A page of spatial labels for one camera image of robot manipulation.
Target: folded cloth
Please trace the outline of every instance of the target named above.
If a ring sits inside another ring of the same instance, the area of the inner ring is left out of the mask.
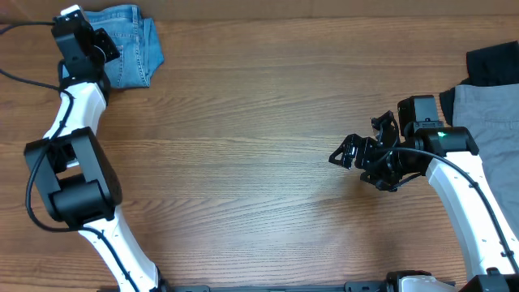
[[[121,54],[105,65],[112,88],[149,87],[153,73],[164,62],[153,19],[142,19],[136,5],[86,14],[94,29],[106,30]]]
[[[469,129],[483,171],[513,233],[519,236],[519,84],[456,86],[453,125]]]
[[[494,45],[467,53],[469,78],[461,84],[496,86],[519,84],[519,43]],[[447,124],[453,124],[453,106],[456,89],[440,93],[441,109]]]

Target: gray fabric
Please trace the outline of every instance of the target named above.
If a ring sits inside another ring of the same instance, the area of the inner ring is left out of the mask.
[[[492,193],[519,236],[519,84],[456,86],[453,125],[476,140]]]

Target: table surface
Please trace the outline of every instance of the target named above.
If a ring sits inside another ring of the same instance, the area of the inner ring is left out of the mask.
[[[172,284],[343,284],[401,269],[465,282],[456,236],[425,178],[381,192],[327,159],[346,135],[372,135],[370,117],[464,79],[465,52],[517,39],[519,17],[157,30],[165,63],[151,88],[112,93],[98,139],[135,237]],[[0,63],[13,74],[56,84],[59,59],[48,28],[2,37]],[[0,89],[0,290],[116,285],[90,243],[37,229],[24,209],[24,145],[48,130],[57,93],[4,77]]]

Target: robotic arm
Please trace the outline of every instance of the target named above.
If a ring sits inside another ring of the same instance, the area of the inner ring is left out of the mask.
[[[74,104],[59,137],[50,140],[71,103],[69,96],[62,94],[53,126],[44,139],[27,144],[24,151],[29,169],[33,170],[45,150],[35,178],[45,208],[55,221],[66,222],[97,249],[117,279],[120,291],[171,291],[155,264],[140,249],[122,215],[122,191],[117,175],[95,136],[109,100],[110,84],[104,64],[117,58],[118,51],[103,29],[92,29],[78,6],[62,11],[54,22],[52,33],[64,57],[58,65],[60,88],[74,97]],[[513,251],[519,251],[519,242],[487,185],[474,139],[465,128],[443,127],[434,97],[411,97],[401,101],[398,109],[404,142],[400,140],[396,119],[388,111],[371,120],[378,131],[375,139],[348,135],[329,161],[349,169],[355,159],[354,165],[365,170],[361,179],[381,191],[396,191],[412,178],[427,176],[461,244],[467,277],[472,279],[463,290],[517,288],[514,274],[517,260]],[[56,174],[77,165],[82,174],[57,178]],[[416,280],[411,277],[409,273],[390,273],[386,290],[401,290],[399,283],[406,278]],[[359,290],[366,291],[369,285],[363,285]],[[357,291],[351,287],[353,282],[342,288],[312,286],[282,290]],[[207,286],[189,289],[205,290]]]

